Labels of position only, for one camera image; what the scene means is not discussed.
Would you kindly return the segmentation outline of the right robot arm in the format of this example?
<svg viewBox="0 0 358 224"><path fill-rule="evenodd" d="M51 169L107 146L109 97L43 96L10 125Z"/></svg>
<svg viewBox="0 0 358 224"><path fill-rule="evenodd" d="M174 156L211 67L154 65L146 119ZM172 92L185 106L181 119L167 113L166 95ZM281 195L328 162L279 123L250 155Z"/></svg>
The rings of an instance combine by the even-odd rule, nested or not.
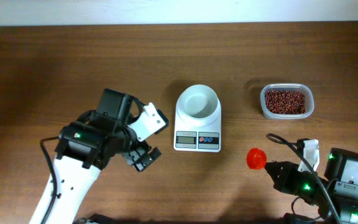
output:
<svg viewBox="0 0 358 224"><path fill-rule="evenodd" d="M358 223L358 153L332 148L321 179L321 188L309 172L298 171L292 162L268 162L265 170L274 182L274 189L281 193L296 195L310 205L319 207L323 220L335 223L323 195L323 188L330 196L342 223Z"/></svg>

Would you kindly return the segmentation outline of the red plastic measuring scoop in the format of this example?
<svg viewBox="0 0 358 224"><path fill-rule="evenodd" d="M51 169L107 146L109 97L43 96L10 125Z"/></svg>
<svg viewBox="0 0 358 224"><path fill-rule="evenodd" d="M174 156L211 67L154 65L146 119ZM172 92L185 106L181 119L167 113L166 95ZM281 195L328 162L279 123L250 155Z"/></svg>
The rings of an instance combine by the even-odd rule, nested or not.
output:
<svg viewBox="0 0 358 224"><path fill-rule="evenodd" d="M250 169L263 169L267 163L267 156L265 152L259 148L252 148L247 154L247 165Z"/></svg>

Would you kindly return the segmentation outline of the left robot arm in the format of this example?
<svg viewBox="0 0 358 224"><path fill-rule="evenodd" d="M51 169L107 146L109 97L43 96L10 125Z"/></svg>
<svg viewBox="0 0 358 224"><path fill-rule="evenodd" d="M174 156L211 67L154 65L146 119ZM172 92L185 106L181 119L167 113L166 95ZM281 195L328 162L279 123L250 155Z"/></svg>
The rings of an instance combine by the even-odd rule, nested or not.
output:
<svg viewBox="0 0 358 224"><path fill-rule="evenodd" d="M62 128L55 158L50 158L46 139L40 147L50 177L35 209L31 223L73 223L78 209L115 155L142 172L160 155L146 139L169 125L167 117L153 103L105 89L95 110L89 110Z"/></svg>

